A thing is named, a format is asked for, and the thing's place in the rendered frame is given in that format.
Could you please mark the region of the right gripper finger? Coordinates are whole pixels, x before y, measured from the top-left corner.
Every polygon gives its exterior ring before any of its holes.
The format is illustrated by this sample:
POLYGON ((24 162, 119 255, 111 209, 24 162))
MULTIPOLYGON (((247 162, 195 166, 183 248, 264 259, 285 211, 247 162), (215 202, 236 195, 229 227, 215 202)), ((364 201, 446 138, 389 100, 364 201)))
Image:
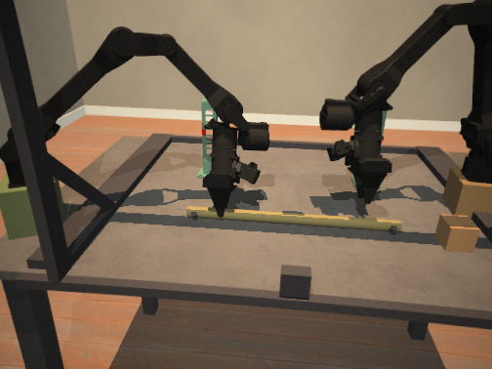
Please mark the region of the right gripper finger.
POLYGON ((383 173, 383 174, 364 173, 364 172, 355 172, 355 173, 362 179, 364 201, 366 204, 370 204, 378 188, 380 187, 381 183, 383 182, 385 176, 388 173, 383 173), (376 175, 376 176, 367 176, 367 175, 376 175))
POLYGON ((358 198, 363 198, 364 194, 363 194, 362 179, 355 173, 359 171, 357 171, 357 168, 351 168, 351 167, 347 167, 347 168, 353 173, 358 198))

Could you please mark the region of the long yellow rod with olive band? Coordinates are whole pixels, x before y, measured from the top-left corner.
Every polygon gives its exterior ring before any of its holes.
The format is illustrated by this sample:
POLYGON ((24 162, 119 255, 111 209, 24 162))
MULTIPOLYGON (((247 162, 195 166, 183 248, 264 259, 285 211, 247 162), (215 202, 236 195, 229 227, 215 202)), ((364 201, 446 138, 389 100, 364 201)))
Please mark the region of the long yellow rod with olive band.
POLYGON ((227 209, 227 208, 225 208, 224 216, 220 218, 218 217, 215 208, 197 207, 197 206, 187 206, 186 215, 188 217, 197 217, 197 218, 401 231, 401 221, 395 221, 395 220, 381 220, 381 219, 367 219, 367 218, 255 211, 255 210, 240 210, 240 209, 227 209))

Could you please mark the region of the black metal frame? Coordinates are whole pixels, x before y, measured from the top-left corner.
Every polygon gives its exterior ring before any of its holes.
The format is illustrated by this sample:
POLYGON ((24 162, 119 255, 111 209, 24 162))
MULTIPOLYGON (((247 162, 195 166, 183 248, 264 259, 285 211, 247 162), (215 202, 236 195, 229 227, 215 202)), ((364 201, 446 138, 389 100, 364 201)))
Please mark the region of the black metal frame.
POLYGON ((0 84, 49 282, 71 269, 54 178, 102 209, 115 202, 48 153, 14 0, 0 0, 0 84))

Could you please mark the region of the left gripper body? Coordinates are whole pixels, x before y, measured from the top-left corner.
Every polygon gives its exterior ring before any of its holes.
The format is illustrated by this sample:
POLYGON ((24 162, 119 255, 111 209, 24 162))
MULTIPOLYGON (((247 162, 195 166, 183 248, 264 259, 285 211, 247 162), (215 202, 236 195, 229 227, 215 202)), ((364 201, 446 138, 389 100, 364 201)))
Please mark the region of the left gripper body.
POLYGON ((240 178, 233 178, 230 174, 230 169, 233 159, 237 156, 236 149, 214 149, 212 148, 212 168, 210 174, 203 178, 202 187, 212 188, 233 188, 233 183, 240 183, 240 178), (215 176, 229 175, 229 176, 215 176))

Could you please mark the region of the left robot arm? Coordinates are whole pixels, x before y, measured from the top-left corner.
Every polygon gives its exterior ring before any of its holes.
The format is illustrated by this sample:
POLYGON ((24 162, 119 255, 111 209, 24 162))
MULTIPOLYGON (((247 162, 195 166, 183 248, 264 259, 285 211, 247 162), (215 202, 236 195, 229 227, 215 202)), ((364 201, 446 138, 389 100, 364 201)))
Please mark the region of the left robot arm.
MULTIPOLYGON (((242 115, 243 106, 240 101, 214 82, 201 68, 203 72, 172 35, 135 32, 137 36, 141 36, 137 37, 131 32, 133 33, 130 28, 124 26, 112 29, 93 58, 47 102, 38 106, 45 142, 60 129, 57 120, 111 70, 134 56, 164 56, 204 95, 223 121, 217 122, 212 118, 204 126, 205 129, 213 129, 212 148, 236 149, 241 145, 243 150, 268 150, 269 125, 266 122, 247 122, 242 115), (229 127, 229 124, 237 128, 229 127)), ((7 136, 8 140, 0 148, 0 159, 5 163, 9 178, 8 188, 26 186, 12 127, 7 136)), ((244 164, 239 159, 240 156, 233 159, 230 175, 254 185, 261 173, 257 164, 244 164)))

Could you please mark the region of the brown cardboard box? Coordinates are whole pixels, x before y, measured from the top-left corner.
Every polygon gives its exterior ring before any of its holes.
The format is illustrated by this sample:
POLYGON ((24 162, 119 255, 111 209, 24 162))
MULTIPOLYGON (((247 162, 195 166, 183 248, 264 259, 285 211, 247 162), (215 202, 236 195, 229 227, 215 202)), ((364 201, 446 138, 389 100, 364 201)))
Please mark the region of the brown cardboard box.
POLYGON ((440 215, 435 237, 445 251, 473 253, 479 232, 468 216, 440 215))

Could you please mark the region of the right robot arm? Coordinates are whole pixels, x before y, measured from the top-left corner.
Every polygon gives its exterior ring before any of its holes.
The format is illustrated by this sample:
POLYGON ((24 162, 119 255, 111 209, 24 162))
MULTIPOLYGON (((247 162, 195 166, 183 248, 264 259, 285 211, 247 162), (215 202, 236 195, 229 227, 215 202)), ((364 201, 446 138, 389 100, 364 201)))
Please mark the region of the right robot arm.
MULTIPOLYGON (((405 72, 454 25, 467 25, 474 44, 472 107, 461 118, 460 135, 471 150, 461 172, 469 182, 492 184, 492 0, 458 5, 471 6, 440 5, 390 57, 364 72, 344 100, 325 99, 321 130, 382 131, 383 111, 393 110, 387 99, 405 72)), ((360 157, 356 135, 350 141, 328 147, 330 161, 360 157)))

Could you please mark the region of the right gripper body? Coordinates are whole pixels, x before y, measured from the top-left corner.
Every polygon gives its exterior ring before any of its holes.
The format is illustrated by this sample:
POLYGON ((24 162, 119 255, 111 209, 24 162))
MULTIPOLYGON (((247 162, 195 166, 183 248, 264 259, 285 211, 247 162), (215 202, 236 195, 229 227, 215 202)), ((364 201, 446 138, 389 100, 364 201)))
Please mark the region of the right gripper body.
POLYGON ((381 141, 384 140, 382 132, 354 131, 354 134, 359 142, 360 157, 345 157, 345 165, 364 173, 391 173, 392 163, 380 154, 381 141))

